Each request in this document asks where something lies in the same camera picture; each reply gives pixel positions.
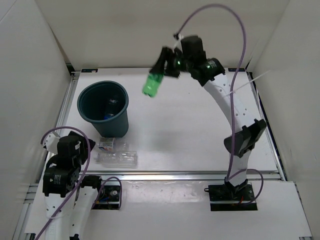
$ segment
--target plastic bottle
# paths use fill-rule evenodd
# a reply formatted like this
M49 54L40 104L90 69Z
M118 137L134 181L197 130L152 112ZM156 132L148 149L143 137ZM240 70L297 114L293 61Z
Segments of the plastic bottle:
M117 115L120 111L120 102L118 96L115 95L106 102L103 119L107 120Z
M98 147L108 152L128 151L129 143L123 137L101 137Z
M97 154L96 161L106 168L133 169L137 167L138 155L136 151L101 152Z

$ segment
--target clear plastic packaging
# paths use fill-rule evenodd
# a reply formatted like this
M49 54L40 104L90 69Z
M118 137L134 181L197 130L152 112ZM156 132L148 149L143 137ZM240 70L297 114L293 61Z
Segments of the clear plastic packaging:
M107 152L128 151L129 144L122 137L101 137L98 144L99 149Z
M108 151L98 153L96 161L106 168L134 169L138 164L138 155L136 151Z

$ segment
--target black bracket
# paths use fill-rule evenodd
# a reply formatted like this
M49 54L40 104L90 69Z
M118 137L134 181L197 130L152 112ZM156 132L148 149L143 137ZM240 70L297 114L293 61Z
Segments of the black bracket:
M98 200L99 202L93 207L93 209L118 210L121 197L119 185L104 185L104 189Z
M230 189L225 184L209 185L204 191L209 193L210 210L212 212L258 210L257 203L252 202L246 204L255 197L251 184L247 184L237 193L231 193Z
M243 126L242 130L235 134L234 155L242 158L248 151L255 148L256 142L261 137L266 129L267 124L264 119L254 120L254 124L250 126ZM225 148L231 153L231 136L223 141Z

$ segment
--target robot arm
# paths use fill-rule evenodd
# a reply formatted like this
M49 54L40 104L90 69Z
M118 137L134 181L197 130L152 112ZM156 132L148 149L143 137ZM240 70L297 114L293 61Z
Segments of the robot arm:
M95 142L89 139L90 149ZM85 138L73 131L60 137L56 133L48 135L44 147L56 153L48 161L43 175L43 193L48 219L72 194L79 178L81 165L87 160L88 147ZM52 218L45 230L46 240L81 240L90 210L101 187L100 176L88 175L81 182L79 195L73 194L59 213Z
M180 72L187 72L215 99L229 124L232 124L231 100L228 95L230 83L225 69L216 58L206 57L201 38L196 35L181 40L182 51L178 48L163 47L160 57L150 69L142 92L154 97L164 76L178 78ZM235 114L235 148L230 176L248 168L251 150L266 128L265 121L256 120L243 106L237 95L233 94ZM231 152L231 137L224 140L226 149ZM239 173L226 185L232 193L237 193L247 185L246 172Z

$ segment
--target white cable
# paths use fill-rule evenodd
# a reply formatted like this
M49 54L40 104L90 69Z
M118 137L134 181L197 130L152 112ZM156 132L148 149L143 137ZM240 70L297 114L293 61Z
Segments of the white cable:
M229 96L231 93L235 93L236 91L238 91L239 89L241 89L241 88L243 88L244 86L248 85L249 83L252 83L252 82L254 82L254 81L258 80L259 78L261 78L262 76L266 75L266 74L267 74L267 73L269 73L270 71L271 71L271 70L268 70L268 71L266 71L266 72L262 73L261 75L257 76L256 78L254 78L254 79L252 79L252 80L250 80L250 81L246 82L245 84L241 85L241 86L240 86L240 87L238 87L237 89L235 89L235 90L233 90L233 91L229 92L227 95L225 95L225 96L224 96L224 97L222 97L222 98L225 98L225 97Z
M173 48L175 49L181 42L181 40L184 39L184 36L182 36L181 34L178 35L178 40L174 43Z

